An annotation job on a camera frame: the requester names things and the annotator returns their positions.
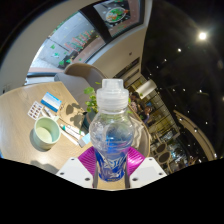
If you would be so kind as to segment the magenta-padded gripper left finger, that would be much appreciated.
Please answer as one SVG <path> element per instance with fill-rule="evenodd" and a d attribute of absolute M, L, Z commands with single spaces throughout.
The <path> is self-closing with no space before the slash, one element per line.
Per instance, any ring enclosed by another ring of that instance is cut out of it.
<path fill-rule="evenodd" d="M 84 188 L 93 188 L 97 174 L 97 161 L 93 147 L 79 157 L 71 157 L 56 173 L 57 176 Z"/>

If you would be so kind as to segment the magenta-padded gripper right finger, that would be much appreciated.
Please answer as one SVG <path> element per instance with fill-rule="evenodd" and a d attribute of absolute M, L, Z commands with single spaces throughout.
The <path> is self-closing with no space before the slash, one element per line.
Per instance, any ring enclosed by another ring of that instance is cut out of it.
<path fill-rule="evenodd" d="M 128 188 L 140 188 L 166 176 L 153 157 L 144 157 L 135 148 L 129 149 L 125 177 Z"/>

